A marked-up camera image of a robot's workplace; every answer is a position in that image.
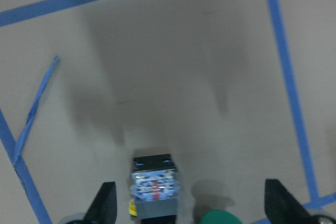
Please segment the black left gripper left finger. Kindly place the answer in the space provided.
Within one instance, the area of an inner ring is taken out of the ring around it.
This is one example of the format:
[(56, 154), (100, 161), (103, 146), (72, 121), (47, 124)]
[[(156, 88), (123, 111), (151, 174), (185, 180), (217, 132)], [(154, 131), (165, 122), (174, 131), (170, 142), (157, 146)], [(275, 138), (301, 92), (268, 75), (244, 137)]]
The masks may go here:
[(87, 210), (82, 223), (111, 223), (117, 219), (115, 182), (104, 182)]

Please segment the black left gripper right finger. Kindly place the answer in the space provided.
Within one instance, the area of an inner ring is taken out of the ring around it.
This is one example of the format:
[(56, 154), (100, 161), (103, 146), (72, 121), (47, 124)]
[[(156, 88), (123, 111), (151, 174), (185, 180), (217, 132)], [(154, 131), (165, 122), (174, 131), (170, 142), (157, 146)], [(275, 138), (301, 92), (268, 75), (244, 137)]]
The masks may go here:
[(319, 223), (278, 179), (266, 179), (264, 192), (264, 211), (270, 223)]

